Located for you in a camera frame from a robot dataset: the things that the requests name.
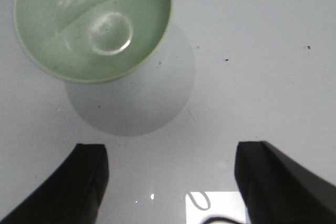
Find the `black cable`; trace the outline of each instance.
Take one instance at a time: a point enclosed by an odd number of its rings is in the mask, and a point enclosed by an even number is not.
[[[226,221],[226,222],[232,223],[232,224],[243,224],[241,222],[238,222],[236,220],[229,219],[229,218],[226,218],[226,217],[211,217],[211,218],[207,219],[203,224],[210,224],[210,223],[213,223],[215,221]]]

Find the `wire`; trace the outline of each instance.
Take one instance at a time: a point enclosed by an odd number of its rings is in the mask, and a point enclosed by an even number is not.
[[[210,223],[213,223],[215,221],[225,221],[227,223],[232,223],[232,224],[243,224],[241,222],[238,222],[236,220],[229,219],[229,218],[226,218],[226,217],[211,217],[211,218],[207,219],[203,224],[210,224]]]
[[[211,207],[211,202],[210,202],[209,197],[207,196],[207,194],[206,194],[204,191],[200,191],[199,193],[203,195],[203,197],[204,197],[204,199],[205,199],[206,204],[207,204],[208,207],[205,207],[205,208],[204,208],[204,207],[201,207],[201,206],[196,202],[194,196],[193,196],[191,193],[187,193],[187,194],[188,194],[188,196],[189,196],[191,202],[194,204],[194,206],[195,206],[197,209],[199,209],[199,210],[201,210],[201,211],[209,210],[210,207]]]

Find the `bowl rim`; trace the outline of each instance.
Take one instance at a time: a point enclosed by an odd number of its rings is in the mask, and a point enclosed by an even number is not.
[[[167,20],[167,24],[164,28],[164,32],[163,32],[160,40],[156,43],[153,50],[146,57],[144,57],[138,64],[136,64],[134,67],[130,68],[129,70],[124,71],[123,73],[120,73],[120,74],[118,74],[116,76],[113,76],[113,77],[102,78],[102,79],[84,80],[84,79],[72,78],[72,77],[68,77],[68,76],[64,76],[64,75],[61,75],[59,73],[56,73],[56,72],[52,71],[50,68],[47,68],[47,67],[43,66],[42,63],[40,63],[38,60],[35,59],[33,54],[27,48],[26,44],[23,42],[22,37],[21,37],[20,32],[19,32],[18,23],[17,23],[17,13],[16,13],[16,11],[17,11],[17,1],[18,0],[14,0],[14,2],[13,2],[13,23],[14,23],[16,38],[19,41],[20,47],[22,48],[24,53],[28,56],[28,58],[35,65],[38,66],[39,69],[43,70],[45,73],[47,73],[47,74],[49,74],[53,77],[57,77],[57,78],[59,78],[63,81],[74,82],[74,83],[82,83],[82,84],[107,83],[107,82],[110,82],[110,81],[117,80],[117,79],[120,79],[122,77],[128,76],[128,75],[136,72],[138,69],[140,69],[150,58],[152,58],[152,56],[156,53],[158,48],[161,46],[164,38],[166,37],[166,34],[167,34],[167,32],[169,30],[169,27],[171,25],[171,22],[172,22],[173,2],[174,2],[174,0],[170,0],[168,20]]]

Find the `green bowl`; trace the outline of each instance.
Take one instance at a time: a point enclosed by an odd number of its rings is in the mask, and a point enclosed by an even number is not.
[[[138,67],[162,40],[171,0],[15,0],[18,38],[47,72],[95,83]]]

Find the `white table surface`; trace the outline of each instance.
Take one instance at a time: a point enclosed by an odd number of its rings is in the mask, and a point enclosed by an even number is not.
[[[76,143],[108,149],[97,224],[185,223],[188,192],[237,191],[239,141],[336,184],[336,0],[174,0],[153,58],[102,85],[37,68],[0,7],[0,219]]]

